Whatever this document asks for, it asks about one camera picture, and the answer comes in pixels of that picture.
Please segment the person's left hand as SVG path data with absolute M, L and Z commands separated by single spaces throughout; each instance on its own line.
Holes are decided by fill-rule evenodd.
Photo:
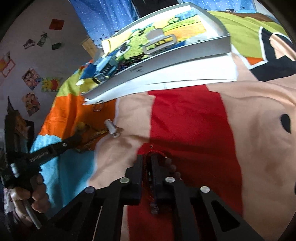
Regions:
M 46 213 L 50 209 L 49 196 L 46 193 L 47 187 L 44 184 L 43 176 L 38 173 L 35 176 L 34 192 L 30 193 L 29 190 L 23 189 L 21 187 L 16 187 L 11 190 L 11 199 L 15 206 L 16 216 L 20 219 L 22 223 L 26 226 L 31 226 L 33 224 L 32 219 L 29 217 L 28 212 L 25 209 L 24 201 L 30 198 L 33 199 L 31 207 L 34 211 L 38 213 Z

